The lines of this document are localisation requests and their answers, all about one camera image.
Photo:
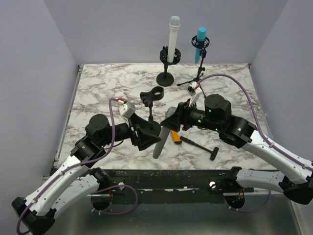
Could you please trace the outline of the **white microphone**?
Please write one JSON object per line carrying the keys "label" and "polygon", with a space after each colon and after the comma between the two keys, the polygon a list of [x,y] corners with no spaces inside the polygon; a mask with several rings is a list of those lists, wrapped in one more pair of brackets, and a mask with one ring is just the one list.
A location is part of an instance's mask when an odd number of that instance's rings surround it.
{"label": "white microphone", "polygon": [[180,28],[180,17],[172,16],[169,22],[169,28],[170,28],[170,35],[169,35],[167,62],[172,63],[174,61],[177,35],[178,35],[178,30]]}

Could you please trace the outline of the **black clip microphone stand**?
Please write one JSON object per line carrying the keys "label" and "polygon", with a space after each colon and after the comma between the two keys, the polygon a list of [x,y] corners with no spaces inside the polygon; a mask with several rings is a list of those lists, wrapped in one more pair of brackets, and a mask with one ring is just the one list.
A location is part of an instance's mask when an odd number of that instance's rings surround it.
{"label": "black clip microphone stand", "polygon": [[153,102],[159,101],[163,99],[164,97],[164,88],[161,86],[153,87],[149,92],[141,92],[140,93],[140,99],[142,103],[145,105],[145,107],[149,108],[149,116],[148,116],[148,122],[151,124],[150,130],[155,135],[159,135],[161,132],[161,126],[158,122],[154,121],[153,118]]}

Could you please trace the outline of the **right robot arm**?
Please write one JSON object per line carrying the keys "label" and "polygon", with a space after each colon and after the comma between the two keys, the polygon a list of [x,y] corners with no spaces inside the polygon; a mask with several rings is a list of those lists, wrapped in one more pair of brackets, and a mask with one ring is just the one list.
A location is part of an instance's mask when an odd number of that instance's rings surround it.
{"label": "right robot arm", "polygon": [[307,205],[313,198],[312,162],[290,151],[295,159],[285,157],[270,138],[261,136],[259,128],[248,120],[232,115],[231,103],[219,94],[204,100],[205,110],[197,109],[189,102],[178,104],[175,112],[161,122],[161,126],[178,132],[193,126],[216,131],[219,138],[236,148],[248,151],[277,169],[277,172],[249,170],[241,167],[225,179],[225,187],[235,192],[243,188],[262,188],[283,193],[288,199]]}

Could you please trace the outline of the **black shock-mount round-base stand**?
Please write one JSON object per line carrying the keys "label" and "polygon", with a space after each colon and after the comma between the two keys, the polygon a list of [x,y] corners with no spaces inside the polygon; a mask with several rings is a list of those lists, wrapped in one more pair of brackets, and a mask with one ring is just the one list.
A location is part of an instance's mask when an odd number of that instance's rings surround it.
{"label": "black shock-mount round-base stand", "polygon": [[173,62],[167,61],[167,55],[168,55],[168,46],[166,46],[166,47],[163,46],[162,50],[160,51],[159,58],[160,58],[160,61],[164,65],[164,72],[161,72],[156,77],[156,82],[160,86],[163,86],[163,87],[169,87],[173,84],[174,77],[168,72],[168,67],[170,65],[176,65],[180,62],[181,52],[177,48],[175,49]]}

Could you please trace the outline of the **grey silver microphone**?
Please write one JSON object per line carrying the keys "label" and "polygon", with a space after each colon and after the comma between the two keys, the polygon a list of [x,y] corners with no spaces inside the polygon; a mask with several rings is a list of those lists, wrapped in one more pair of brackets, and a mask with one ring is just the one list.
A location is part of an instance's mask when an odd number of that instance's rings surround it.
{"label": "grey silver microphone", "polygon": [[[175,112],[175,110],[176,110],[176,107],[170,107],[165,113],[165,118],[170,117]],[[167,141],[169,133],[170,133],[169,128],[162,127],[160,135],[159,135],[160,141],[156,144],[154,151],[153,151],[153,158],[154,159],[157,159],[160,156],[160,154],[163,150],[163,147]]]}

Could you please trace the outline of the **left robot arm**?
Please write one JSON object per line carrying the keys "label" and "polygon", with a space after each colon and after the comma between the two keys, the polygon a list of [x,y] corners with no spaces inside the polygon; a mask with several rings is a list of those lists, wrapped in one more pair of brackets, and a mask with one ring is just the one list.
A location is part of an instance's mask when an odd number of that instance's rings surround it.
{"label": "left robot arm", "polygon": [[105,115],[94,115],[85,127],[86,135],[56,172],[27,197],[13,200],[18,224],[23,223],[33,235],[43,235],[70,204],[90,193],[104,193],[107,177],[92,166],[109,154],[115,141],[130,139],[140,151],[160,141],[161,126],[155,121],[136,114],[122,124],[109,121]]}

